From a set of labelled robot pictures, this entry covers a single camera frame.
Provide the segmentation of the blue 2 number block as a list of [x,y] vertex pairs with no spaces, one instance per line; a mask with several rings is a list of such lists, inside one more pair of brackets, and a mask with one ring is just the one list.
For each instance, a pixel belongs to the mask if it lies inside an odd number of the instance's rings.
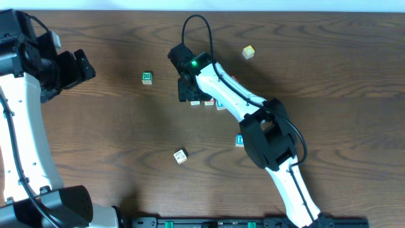
[[216,100],[216,109],[217,110],[226,110],[227,108],[222,103],[220,103],[218,100]]

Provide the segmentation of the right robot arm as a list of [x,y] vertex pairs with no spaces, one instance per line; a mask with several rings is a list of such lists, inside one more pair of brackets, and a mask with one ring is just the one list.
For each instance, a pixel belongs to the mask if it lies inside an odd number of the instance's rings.
[[314,204],[299,170],[296,144],[302,135],[290,122],[276,98],[259,97],[229,76],[210,54],[195,55],[180,43],[168,59],[176,68],[178,98],[185,101],[220,102],[239,122],[248,157],[273,179],[285,205],[287,218],[296,227],[319,227],[320,209]]

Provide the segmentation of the red I letter block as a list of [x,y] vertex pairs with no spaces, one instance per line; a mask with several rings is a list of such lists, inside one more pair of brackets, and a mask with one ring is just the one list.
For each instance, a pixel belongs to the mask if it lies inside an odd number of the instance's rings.
[[215,104],[215,99],[211,98],[209,101],[205,101],[204,104],[206,106],[213,106]]

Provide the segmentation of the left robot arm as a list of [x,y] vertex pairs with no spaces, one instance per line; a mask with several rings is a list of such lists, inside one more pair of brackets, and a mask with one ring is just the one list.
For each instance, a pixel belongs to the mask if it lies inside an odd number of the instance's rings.
[[47,141],[41,106],[94,78],[82,50],[61,51],[58,35],[36,36],[36,17],[1,12],[2,227],[123,227],[115,206],[92,202],[82,186],[67,187]]

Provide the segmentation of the red A letter block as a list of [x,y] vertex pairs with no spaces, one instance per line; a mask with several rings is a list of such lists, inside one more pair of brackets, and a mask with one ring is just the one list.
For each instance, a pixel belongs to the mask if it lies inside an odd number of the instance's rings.
[[201,102],[200,102],[200,101],[191,101],[190,104],[191,104],[192,106],[195,106],[195,105],[200,105]]

